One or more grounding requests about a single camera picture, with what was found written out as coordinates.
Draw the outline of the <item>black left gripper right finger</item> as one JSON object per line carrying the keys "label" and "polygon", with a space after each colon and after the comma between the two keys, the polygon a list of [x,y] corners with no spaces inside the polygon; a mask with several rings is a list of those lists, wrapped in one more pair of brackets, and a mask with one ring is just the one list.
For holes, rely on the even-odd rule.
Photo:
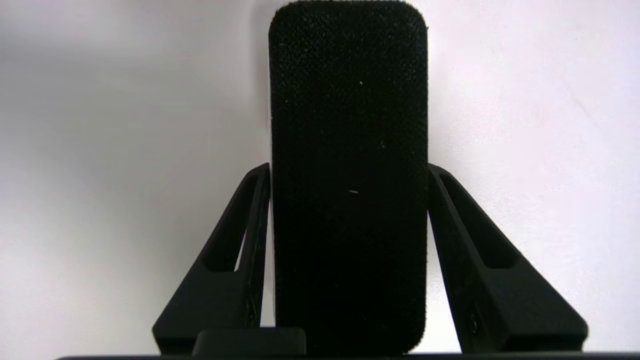
{"label": "black left gripper right finger", "polygon": [[448,171],[429,166],[429,219],[465,354],[580,352],[585,319]]}

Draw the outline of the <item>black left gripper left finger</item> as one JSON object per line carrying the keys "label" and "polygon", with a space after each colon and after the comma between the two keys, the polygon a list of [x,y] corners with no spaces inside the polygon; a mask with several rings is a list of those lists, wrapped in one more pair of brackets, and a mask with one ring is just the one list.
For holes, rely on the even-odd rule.
{"label": "black left gripper left finger", "polygon": [[243,177],[151,329],[160,353],[191,353],[202,331],[259,326],[270,193],[268,163]]}

